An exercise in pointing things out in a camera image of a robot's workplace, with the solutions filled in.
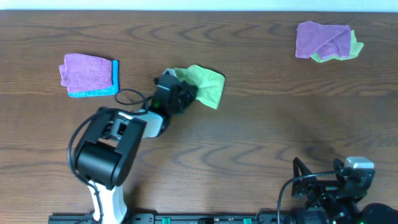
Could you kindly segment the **light green cloth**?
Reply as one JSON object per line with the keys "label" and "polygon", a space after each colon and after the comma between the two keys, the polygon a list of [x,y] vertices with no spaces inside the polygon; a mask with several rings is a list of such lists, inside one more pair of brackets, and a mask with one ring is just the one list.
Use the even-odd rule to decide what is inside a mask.
{"label": "light green cloth", "polygon": [[174,68],[174,71],[180,81],[198,88],[196,100],[214,110],[218,109],[225,84],[223,75],[199,65]]}

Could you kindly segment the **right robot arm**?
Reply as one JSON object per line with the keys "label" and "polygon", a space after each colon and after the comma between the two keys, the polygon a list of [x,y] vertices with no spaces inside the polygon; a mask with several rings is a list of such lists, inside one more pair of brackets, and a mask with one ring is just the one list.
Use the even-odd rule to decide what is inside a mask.
{"label": "right robot arm", "polygon": [[360,210],[357,203],[368,194],[376,170],[366,157],[335,159],[335,180],[318,180],[299,159],[293,160],[291,195],[306,197],[305,208],[292,210],[287,223],[397,224],[397,210],[382,203],[370,203]]}

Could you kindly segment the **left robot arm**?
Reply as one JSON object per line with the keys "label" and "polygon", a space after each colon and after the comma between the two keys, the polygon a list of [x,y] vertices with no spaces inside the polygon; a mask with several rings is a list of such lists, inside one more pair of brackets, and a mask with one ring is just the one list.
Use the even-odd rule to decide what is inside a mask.
{"label": "left robot arm", "polygon": [[138,111],[100,107],[73,133],[67,159],[73,175],[91,191],[91,223],[122,223],[127,214],[122,185],[144,138],[155,138],[195,100],[198,87],[186,81],[158,84]]}

